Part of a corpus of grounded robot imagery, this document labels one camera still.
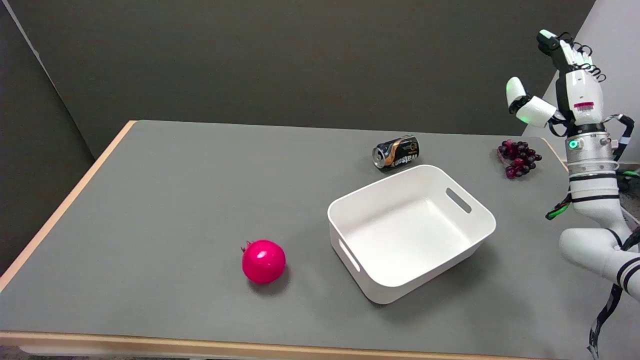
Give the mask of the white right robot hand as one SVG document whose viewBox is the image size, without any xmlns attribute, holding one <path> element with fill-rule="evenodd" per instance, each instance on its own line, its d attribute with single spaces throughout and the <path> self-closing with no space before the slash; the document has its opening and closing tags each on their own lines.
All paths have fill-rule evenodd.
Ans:
<svg viewBox="0 0 640 360">
<path fill-rule="evenodd" d="M 599 125 L 604 122 L 604 97 L 601 83 L 606 75 L 594 64 L 594 50 L 578 43 L 567 32 L 556 35 L 542 29 L 535 39 L 538 50 L 551 59 L 558 78 L 555 82 L 556 105 L 526 91 L 518 77 L 510 78 L 505 95 L 510 114 L 529 126 L 544 128 L 563 125 Z"/>
</svg>

